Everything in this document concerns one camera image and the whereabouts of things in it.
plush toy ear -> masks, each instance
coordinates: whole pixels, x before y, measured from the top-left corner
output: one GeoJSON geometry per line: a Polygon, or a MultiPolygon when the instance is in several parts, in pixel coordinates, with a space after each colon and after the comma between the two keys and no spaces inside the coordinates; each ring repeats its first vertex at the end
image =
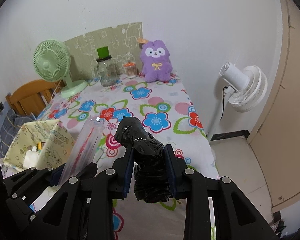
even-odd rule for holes
{"type": "Polygon", "coordinates": [[[142,45],[142,49],[146,49],[146,48],[149,48],[149,47],[153,47],[152,41],[149,41],[148,43],[142,45]]]}
{"type": "Polygon", "coordinates": [[[161,41],[161,40],[156,40],[156,41],[153,42],[153,44],[154,44],[155,47],[164,47],[164,48],[166,47],[164,42],[161,41]]]}

yellow box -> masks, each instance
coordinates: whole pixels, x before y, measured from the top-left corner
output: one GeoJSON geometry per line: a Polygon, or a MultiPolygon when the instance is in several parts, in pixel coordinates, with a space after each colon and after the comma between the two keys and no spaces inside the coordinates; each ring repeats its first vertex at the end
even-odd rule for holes
{"type": "Polygon", "coordinates": [[[13,139],[3,164],[16,171],[24,171],[23,161],[27,150],[38,142],[45,142],[37,163],[37,169],[57,168],[65,163],[74,145],[74,139],[60,120],[34,121],[22,125],[13,139]]]}

plush toy eye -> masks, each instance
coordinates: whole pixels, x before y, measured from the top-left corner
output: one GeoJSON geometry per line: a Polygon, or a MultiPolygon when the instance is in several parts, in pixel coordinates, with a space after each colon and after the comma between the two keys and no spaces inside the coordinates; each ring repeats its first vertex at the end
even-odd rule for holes
{"type": "Polygon", "coordinates": [[[157,49],[157,52],[159,52],[159,54],[161,54],[162,56],[163,56],[164,54],[166,54],[166,51],[164,50],[164,48],[158,48],[158,49],[157,49]]]}
{"type": "Polygon", "coordinates": [[[152,48],[147,48],[146,49],[146,55],[149,57],[151,56],[151,54],[153,53],[153,49],[152,48]]]}

table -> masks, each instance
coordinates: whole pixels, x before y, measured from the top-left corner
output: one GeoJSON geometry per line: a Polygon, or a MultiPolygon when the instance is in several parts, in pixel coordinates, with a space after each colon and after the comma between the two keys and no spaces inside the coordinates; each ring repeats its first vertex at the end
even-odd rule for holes
{"type": "MultiPolygon", "coordinates": [[[[76,139],[89,116],[105,118],[106,127],[100,146],[103,154],[97,162],[98,172],[111,168],[114,160],[124,155],[125,148],[114,139],[114,134],[124,116],[135,116],[157,140],[171,144],[175,155],[184,159],[189,168],[206,177],[219,179],[203,125],[177,72],[171,74],[169,82],[146,83],[141,76],[128,79],[122,75],[114,86],[102,87],[98,79],[89,80],[88,84],[72,98],[57,95],[38,119],[61,120],[76,139]]],[[[114,200],[115,239],[183,239],[186,201],[171,199],[166,203],[151,204],[137,201],[133,185],[132,179],[125,200],[114,200]]],[[[52,195],[46,194],[34,202],[35,210],[42,208],[52,195]]],[[[211,200],[210,213],[214,239],[211,200]]]]}

tile floor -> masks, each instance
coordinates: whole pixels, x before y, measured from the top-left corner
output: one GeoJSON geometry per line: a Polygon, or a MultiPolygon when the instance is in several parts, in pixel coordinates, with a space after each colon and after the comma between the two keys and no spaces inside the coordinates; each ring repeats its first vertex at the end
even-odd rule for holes
{"type": "Polygon", "coordinates": [[[271,199],[259,163],[244,137],[212,141],[220,177],[228,176],[268,223],[273,220],[271,199]]]}

